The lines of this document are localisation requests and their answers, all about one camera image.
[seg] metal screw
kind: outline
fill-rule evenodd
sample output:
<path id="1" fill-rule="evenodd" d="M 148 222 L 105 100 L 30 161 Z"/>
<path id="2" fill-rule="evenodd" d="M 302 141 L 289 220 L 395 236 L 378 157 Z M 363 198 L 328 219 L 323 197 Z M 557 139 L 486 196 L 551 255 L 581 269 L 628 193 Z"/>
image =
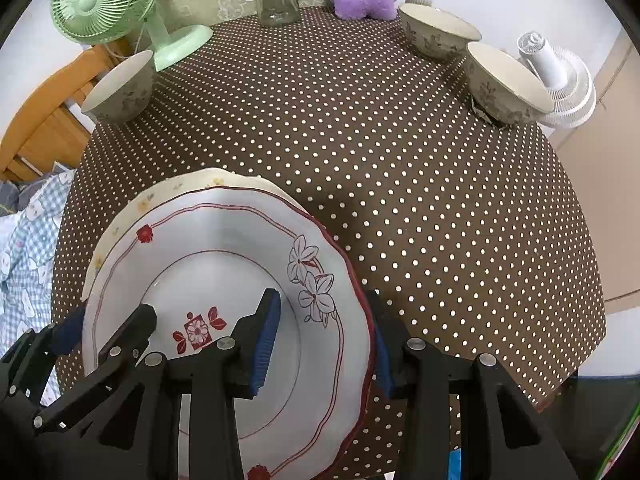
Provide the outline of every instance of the metal screw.
<path id="1" fill-rule="evenodd" d="M 236 340 L 232 337 L 221 337 L 218 339 L 216 346 L 221 350 L 231 350 L 234 346 L 236 346 Z"/>
<path id="2" fill-rule="evenodd" d="M 491 354 L 480 354 L 479 359 L 484 366 L 489 366 L 489 367 L 495 366 L 495 364 L 498 362 L 498 359 L 496 359 Z"/>
<path id="3" fill-rule="evenodd" d="M 145 357 L 145 365 L 158 366 L 162 362 L 162 354 L 159 352 L 153 352 Z"/>
<path id="4" fill-rule="evenodd" d="M 427 343 L 425 343 L 422 339 L 420 339 L 419 337 L 412 337 L 409 338 L 406 342 L 406 345 L 411 349 L 411 350 L 424 350 L 425 348 L 427 348 Z"/>

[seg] green fan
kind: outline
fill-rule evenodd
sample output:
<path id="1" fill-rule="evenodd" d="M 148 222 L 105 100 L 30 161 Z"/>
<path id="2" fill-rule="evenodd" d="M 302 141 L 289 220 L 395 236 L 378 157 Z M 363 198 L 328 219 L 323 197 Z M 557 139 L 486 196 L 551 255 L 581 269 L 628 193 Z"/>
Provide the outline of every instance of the green fan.
<path id="1" fill-rule="evenodd" d="M 203 46 L 213 32 L 191 25 L 169 34 L 156 6 L 157 0 L 51 0 L 56 28 L 72 41 L 107 43 L 144 22 L 153 42 L 156 70 L 162 70 Z"/>

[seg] brown tablecloth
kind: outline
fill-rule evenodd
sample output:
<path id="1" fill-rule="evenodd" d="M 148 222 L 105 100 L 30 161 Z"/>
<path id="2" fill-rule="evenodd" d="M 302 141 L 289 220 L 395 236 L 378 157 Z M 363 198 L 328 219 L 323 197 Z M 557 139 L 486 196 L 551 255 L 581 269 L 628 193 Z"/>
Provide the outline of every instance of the brown tablecloth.
<path id="1" fill-rule="evenodd" d="M 81 299 L 110 221 L 167 177 L 217 166 L 263 176 L 335 235 L 364 287 L 413 335 L 450 354 L 491 352 L 539 402 L 605 333 L 598 267 L 580 205 L 535 124 L 499 132 L 468 110 L 462 62 L 413 52 L 398 22 L 255 18 L 159 75 L 124 126 L 99 125 L 60 229 L 53 317 Z M 58 365 L 64 391 L 82 376 Z M 460 419 L 452 400 L 452 443 Z M 369 397 L 366 420 L 328 478 L 394 469 L 402 402 Z"/>

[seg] floral bowl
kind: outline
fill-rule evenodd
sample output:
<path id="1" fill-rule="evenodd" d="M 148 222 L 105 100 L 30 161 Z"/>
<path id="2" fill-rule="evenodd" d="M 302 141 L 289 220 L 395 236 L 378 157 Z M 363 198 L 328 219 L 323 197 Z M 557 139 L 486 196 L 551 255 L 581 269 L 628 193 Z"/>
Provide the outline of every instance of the floral bowl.
<path id="1" fill-rule="evenodd" d="M 411 43 L 433 59 L 464 54 L 469 41 L 482 39 L 473 25 L 444 10 L 418 4 L 402 4 L 399 10 L 402 28 Z"/>
<path id="2" fill-rule="evenodd" d="M 554 110 L 542 81 L 509 54 L 477 42 L 466 50 L 469 91 L 491 117 L 506 124 L 528 123 Z"/>
<path id="3" fill-rule="evenodd" d="M 155 74 L 154 53 L 139 52 L 103 77 L 89 92 L 80 111 L 94 122 L 130 121 L 149 104 Z"/>
<path id="4" fill-rule="evenodd" d="M 119 232 L 86 285 L 85 373 L 139 303 L 158 316 L 145 354 L 175 359 L 229 336 L 275 288 L 282 310 L 265 384 L 255 399 L 235 400 L 242 467 L 249 480 L 316 477 L 362 420 L 372 377 L 372 318 L 347 257 L 314 218 L 267 190 L 213 186 L 159 202 L 143 195 L 133 202 L 145 212 Z M 183 477 L 198 416 L 190 405 L 184 396 Z"/>

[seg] blue checkered cloth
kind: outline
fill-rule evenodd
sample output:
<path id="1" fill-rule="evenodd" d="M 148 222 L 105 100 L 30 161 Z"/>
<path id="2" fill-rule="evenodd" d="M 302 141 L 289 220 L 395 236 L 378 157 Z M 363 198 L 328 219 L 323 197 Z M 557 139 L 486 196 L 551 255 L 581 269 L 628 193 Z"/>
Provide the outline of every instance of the blue checkered cloth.
<path id="1" fill-rule="evenodd" d="M 26 330 L 51 323 L 53 258 L 74 173 L 51 177 L 31 198 L 0 253 L 0 355 Z M 59 396 L 54 370 L 41 402 Z"/>

